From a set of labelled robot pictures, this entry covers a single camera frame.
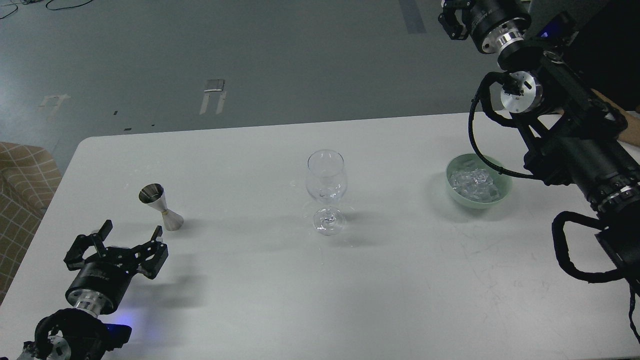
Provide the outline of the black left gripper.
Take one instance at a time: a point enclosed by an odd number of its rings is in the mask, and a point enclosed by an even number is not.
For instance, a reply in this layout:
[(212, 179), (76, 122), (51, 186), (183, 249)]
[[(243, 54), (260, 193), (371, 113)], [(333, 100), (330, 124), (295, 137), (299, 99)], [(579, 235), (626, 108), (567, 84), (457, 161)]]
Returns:
[[(146, 243), (133, 248), (105, 248), (105, 239), (113, 228), (112, 221), (106, 219), (96, 232), (77, 235), (63, 259), (69, 271), (78, 271), (65, 292), (67, 303), (93, 317), (114, 313), (133, 276), (142, 274), (154, 280), (169, 257), (162, 226), (155, 227)], [(89, 248), (95, 253), (85, 258)]]

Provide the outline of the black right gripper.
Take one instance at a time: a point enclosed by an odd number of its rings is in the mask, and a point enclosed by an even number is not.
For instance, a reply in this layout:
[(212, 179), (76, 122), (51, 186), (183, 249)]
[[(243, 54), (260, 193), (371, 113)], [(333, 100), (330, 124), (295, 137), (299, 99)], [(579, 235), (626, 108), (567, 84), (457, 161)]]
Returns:
[(482, 54), (501, 50), (498, 38), (509, 32), (522, 37), (531, 26), (531, 16), (520, 0), (442, 0), (438, 22), (452, 40), (470, 35)]

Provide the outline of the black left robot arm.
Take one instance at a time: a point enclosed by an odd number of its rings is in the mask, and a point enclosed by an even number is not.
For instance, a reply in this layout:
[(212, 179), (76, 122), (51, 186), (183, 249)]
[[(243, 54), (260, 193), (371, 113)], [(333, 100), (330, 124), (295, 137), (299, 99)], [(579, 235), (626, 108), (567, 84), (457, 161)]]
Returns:
[(169, 249), (160, 225), (143, 244), (105, 246), (113, 227), (107, 219), (98, 231), (74, 239), (63, 259), (76, 272), (65, 293), (69, 307), (38, 322), (33, 340), (23, 344), (21, 360), (100, 360), (130, 341), (129, 325), (105, 323), (100, 316), (118, 310), (135, 275), (155, 279)]

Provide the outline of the person forearm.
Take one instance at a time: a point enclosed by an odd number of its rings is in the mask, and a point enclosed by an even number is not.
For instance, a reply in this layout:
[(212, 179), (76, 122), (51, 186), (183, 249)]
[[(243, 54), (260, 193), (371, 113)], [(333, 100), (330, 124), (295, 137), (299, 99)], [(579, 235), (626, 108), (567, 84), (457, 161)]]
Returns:
[(603, 93), (597, 91), (596, 89), (591, 89), (593, 93), (599, 97), (603, 102), (608, 104), (612, 110), (612, 116), (614, 119), (621, 123), (622, 125), (626, 125), (626, 128), (620, 132), (618, 136), (619, 141), (622, 141), (626, 144), (633, 145), (635, 147), (640, 146), (640, 119), (638, 115), (633, 115), (630, 112), (622, 109), (620, 105), (617, 105), (613, 100), (610, 100)]

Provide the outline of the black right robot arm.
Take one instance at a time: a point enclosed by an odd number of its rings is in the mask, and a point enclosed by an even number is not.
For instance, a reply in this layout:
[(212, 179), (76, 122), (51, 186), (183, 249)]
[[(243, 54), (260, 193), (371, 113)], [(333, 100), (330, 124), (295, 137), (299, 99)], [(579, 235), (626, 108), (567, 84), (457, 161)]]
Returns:
[[(574, 19), (562, 11), (540, 30), (530, 30), (531, 15), (520, 0), (444, 0), (438, 22), (452, 40), (471, 38), (478, 52), (496, 54), (500, 71), (485, 75), (468, 114), (474, 153), (491, 169), (547, 186), (578, 186), (596, 218), (560, 212), (551, 223), (560, 268), (590, 284), (626, 280), (628, 318), (633, 334), (639, 296), (639, 164), (619, 143), (628, 122), (599, 98), (563, 59), (578, 34)], [(526, 173), (508, 170), (482, 154), (474, 136), (477, 106), (498, 125), (517, 129), (527, 152)], [(566, 223), (597, 230), (598, 243), (615, 268), (581, 271), (570, 259)]]

